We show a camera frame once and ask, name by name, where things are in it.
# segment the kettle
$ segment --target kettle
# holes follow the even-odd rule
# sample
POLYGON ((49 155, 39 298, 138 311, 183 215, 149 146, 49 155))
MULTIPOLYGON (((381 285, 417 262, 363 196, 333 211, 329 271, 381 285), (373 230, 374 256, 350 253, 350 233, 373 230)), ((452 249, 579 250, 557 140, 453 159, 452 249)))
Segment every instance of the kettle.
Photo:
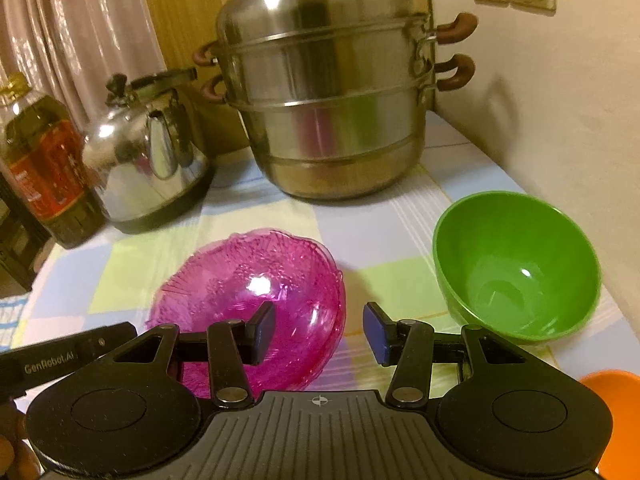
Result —
POLYGON ((183 214, 209 189, 214 168, 194 145, 197 119, 176 85, 195 68, 167 70, 127 84, 114 74, 107 113, 86 133, 82 162, 113 225, 133 234, 183 214))

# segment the pink bowl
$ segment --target pink bowl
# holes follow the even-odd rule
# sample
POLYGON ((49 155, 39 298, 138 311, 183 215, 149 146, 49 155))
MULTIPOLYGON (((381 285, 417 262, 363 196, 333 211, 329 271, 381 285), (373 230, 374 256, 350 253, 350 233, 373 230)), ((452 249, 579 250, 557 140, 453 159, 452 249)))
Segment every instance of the pink bowl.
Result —
MULTIPOLYGON (((265 360, 244 367, 249 384, 254 396, 301 390, 334 353, 346 320, 342 273, 314 240, 259 229, 202 248, 156 292, 146 326, 204 332, 217 321, 249 319, 266 300, 276 306, 276 329, 265 360)), ((210 396, 207 364, 185 363, 182 382, 210 396)))

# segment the bottle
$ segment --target bottle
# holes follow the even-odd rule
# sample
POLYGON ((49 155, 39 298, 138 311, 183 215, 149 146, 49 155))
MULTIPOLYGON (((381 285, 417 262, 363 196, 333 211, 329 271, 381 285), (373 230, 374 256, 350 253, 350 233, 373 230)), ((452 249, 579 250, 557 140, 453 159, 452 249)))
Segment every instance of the bottle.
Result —
POLYGON ((19 72, 0 88, 0 170, 65 249, 104 224, 82 166, 82 137, 65 106, 32 90, 19 72))

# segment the pink curtain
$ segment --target pink curtain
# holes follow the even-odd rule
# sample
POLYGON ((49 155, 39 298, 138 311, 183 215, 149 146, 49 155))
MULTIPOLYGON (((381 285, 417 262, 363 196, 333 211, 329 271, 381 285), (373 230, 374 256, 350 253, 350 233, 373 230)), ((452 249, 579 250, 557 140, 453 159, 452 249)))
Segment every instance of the pink curtain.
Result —
POLYGON ((111 74, 165 64, 145 0, 0 0, 0 79, 18 70, 84 128, 104 110, 111 74))

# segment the green bowl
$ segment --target green bowl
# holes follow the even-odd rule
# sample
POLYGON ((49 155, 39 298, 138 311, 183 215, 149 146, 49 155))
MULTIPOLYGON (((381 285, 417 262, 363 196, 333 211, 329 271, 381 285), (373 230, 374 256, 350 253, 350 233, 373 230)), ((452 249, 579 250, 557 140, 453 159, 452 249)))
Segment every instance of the green bowl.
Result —
POLYGON ((520 344, 565 336, 591 316, 600 266, 580 228, 537 198, 489 191, 452 204, 433 235, 452 314, 520 344))

